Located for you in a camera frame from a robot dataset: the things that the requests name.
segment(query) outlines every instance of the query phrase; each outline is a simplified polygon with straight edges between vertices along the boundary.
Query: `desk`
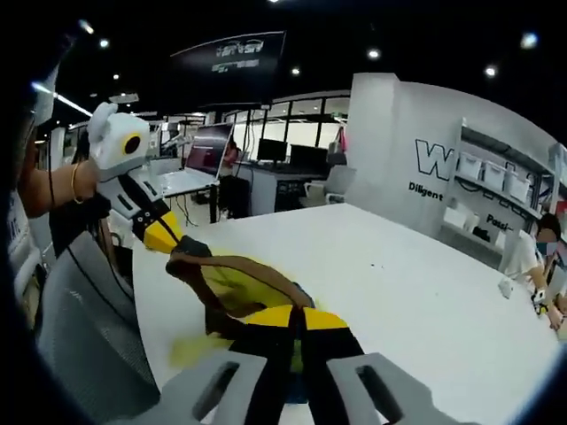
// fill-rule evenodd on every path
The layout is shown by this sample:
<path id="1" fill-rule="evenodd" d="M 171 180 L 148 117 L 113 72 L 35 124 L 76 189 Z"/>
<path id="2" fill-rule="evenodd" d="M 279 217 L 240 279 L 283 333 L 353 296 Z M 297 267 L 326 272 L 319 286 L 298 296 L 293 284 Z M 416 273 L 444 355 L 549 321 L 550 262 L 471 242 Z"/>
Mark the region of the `desk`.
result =
<path id="1" fill-rule="evenodd" d="M 161 188 L 165 199 L 208 191 L 210 221 L 211 223 L 216 222 L 219 182 L 215 181 L 213 177 L 210 177 L 211 181 L 207 182 L 205 179 L 198 179 L 194 175 L 188 174 L 185 170 L 180 170 L 173 173 L 162 174 L 158 178 L 161 181 Z"/>
<path id="2" fill-rule="evenodd" d="M 299 198 L 306 195 L 304 183 L 312 180 L 327 180 L 326 175 L 314 172 L 292 173 L 289 167 L 272 169 L 269 166 L 245 162 L 234 165 L 233 174 L 250 182 L 251 215 L 289 210 L 292 208 L 290 204 L 293 204 L 293 199 L 297 201 L 295 207 L 301 208 Z"/>
<path id="3" fill-rule="evenodd" d="M 426 384 L 436 407 L 458 421 L 509 423 L 561 350 L 527 292 L 500 294 L 500 273 L 351 205 L 224 221 L 188 235 L 288 274 L 348 323 L 365 352 Z M 179 373 L 168 365 L 172 342 L 204 332 L 203 306 L 166 274 L 167 259 L 135 246 L 138 322 L 160 389 Z M 286 406 L 280 423 L 310 418 L 307 406 Z"/>

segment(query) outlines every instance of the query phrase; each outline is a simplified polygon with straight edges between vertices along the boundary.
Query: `white robot head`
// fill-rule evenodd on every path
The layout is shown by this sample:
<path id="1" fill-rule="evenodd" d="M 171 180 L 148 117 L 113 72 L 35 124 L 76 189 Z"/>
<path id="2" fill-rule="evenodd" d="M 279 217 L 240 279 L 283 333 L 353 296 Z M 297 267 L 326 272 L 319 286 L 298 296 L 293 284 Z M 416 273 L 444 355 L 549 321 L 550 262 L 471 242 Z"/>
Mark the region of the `white robot head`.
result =
<path id="1" fill-rule="evenodd" d="M 102 182 L 141 166 L 150 146 L 150 125 L 117 111 L 117 104 L 103 102 L 87 127 L 90 156 L 100 170 Z"/>
<path id="2" fill-rule="evenodd" d="M 87 126 L 90 156 L 100 170 L 97 191 L 148 248 L 169 253 L 182 231 L 163 202 L 159 181 L 144 167 L 150 125 L 117 110 L 116 104 L 100 104 Z"/>

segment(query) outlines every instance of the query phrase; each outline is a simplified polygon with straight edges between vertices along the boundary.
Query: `person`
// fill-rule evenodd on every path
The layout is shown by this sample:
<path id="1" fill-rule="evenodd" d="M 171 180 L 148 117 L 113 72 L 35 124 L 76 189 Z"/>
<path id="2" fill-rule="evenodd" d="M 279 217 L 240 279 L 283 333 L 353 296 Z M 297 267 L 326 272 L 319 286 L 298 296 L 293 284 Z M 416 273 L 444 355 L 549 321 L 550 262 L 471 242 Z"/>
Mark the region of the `person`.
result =
<path id="1" fill-rule="evenodd" d="M 16 298 L 26 315 L 30 328 L 35 326 L 42 284 L 37 279 L 34 252 L 38 252 L 28 218 L 41 217 L 67 202 L 92 198 L 95 194 L 98 172 L 93 162 L 62 166 L 50 171 L 35 168 L 35 116 L 29 115 L 22 135 L 15 143 L 13 174 L 10 181 L 10 208 L 8 211 L 8 255 L 16 272 Z"/>
<path id="2" fill-rule="evenodd" d="M 33 128 L 20 148 L 20 152 L 24 152 L 23 158 L 19 157 L 16 161 L 17 189 L 26 216 L 41 217 L 67 202 L 92 198 L 98 182 L 98 170 L 94 162 L 89 160 L 62 166 L 51 172 L 39 170 L 35 168 L 35 134 L 36 129 Z"/>
<path id="3" fill-rule="evenodd" d="M 82 163 L 89 160 L 89 147 L 89 135 L 84 132 L 77 143 L 72 161 L 73 165 L 78 166 L 77 171 Z M 53 209 L 50 212 L 50 229 L 55 256 L 59 257 L 78 235 L 88 230 L 97 235 L 98 244 L 103 252 L 118 268 L 108 221 L 106 218 L 97 220 L 97 217 L 107 216 L 109 210 L 109 202 L 98 194 L 80 203 L 70 201 Z"/>
<path id="4" fill-rule="evenodd" d="M 537 223 L 535 237 L 520 231 L 504 274 L 536 294 L 542 291 L 545 293 L 548 287 L 548 274 L 557 255 L 557 242 L 561 234 L 561 225 L 557 217 L 550 213 L 544 214 Z M 553 302 L 547 304 L 551 328 L 557 330 L 563 321 L 563 314 Z"/>
<path id="5" fill-rule="evenodd" d="M 232 175 L 232 166 L 237 162 L 238 153 L 240 150 L 237 147 L 237 143 L 234 138 L 231 137 L 227 149 L 224 152 L 224 157 L 222 158 L 220 177 L 227 177 Z"/>

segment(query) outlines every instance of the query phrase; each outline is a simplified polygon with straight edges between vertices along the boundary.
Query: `ceiling light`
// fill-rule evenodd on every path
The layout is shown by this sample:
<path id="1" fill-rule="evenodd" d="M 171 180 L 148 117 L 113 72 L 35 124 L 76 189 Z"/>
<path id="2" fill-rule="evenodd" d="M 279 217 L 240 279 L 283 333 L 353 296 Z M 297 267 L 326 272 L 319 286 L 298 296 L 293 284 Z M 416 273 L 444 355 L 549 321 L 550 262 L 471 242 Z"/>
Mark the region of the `ceiling light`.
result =
<path id="1" fill-rule="evenodd" d="M 35 91 L 38 91 L 38 92 L 41 91 L 43 93 L 51 94 L 53 96 L 53 98 L 57 99 L 59 102 L 66 104 L 68 106 L 71 106 L 76 111 L 82 112 L 85 115 L 87 115 L 88 117 L 92 117 L 92 113 L 90 113 L 86 109 L 81 108 L 78 104 L 71 102 L 69 99 L 60 95 L 59 93 L 56 93 L 55 91 L 50 91 L 45 86 L 43 86 L 41 83 L 32 82 L 32 87 L 34 88 Z"/>
<path id="2" fill-rule="evenodd" d="M 377 60 L 380 59 L 382 53 L 378 49 L 369 49 L 369 51 L 367 52 L 367 56 L 369 57 L 370 60 Z"/>
<path id="3" fill-rule="evenodd" d="M 538 45 L 538 36 L 534 33 L 524 33 L 522 35 L 522 42 L 520 42 L 520 46 L 522 49 L 533 49 Z"/>
<path id="4" fill-rule="evenodd" d="M 496 65 L 489 65 L 485 68 L 485 75 L 488 78 L 494 78 L 497 73 L 498 73 L 498 68 L 496 67 Z"/>
<path id="5" fill-rule="evenodd" d="M 85 19 L 81 19 L 79 21 L 79 26 L 84 29 L 89 34 L 94 34 L 95 30 L 90 26 L 90 23 L 87 22 Z"/>

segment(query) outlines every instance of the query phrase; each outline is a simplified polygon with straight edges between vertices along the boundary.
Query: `hand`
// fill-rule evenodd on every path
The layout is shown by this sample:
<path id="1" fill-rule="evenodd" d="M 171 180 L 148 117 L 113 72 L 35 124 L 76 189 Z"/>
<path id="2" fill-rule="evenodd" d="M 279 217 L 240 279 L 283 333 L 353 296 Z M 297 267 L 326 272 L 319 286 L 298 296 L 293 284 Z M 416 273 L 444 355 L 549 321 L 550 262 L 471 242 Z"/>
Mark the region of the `hand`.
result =
<path id="1" fill-rule="evenodd" d="M 74 193 L 80 199 L 94 197 L 98 183 L 98 167 L 92 159 L 81 162 L 74 175 Z"/>
<path id="2" fill-rule="evenodd" d="M 557 310 L 557 307 L 551 305 L 548 311 L 549 327 L 553 330 L 558 330 L 563 322 L 563 314 Z"/>

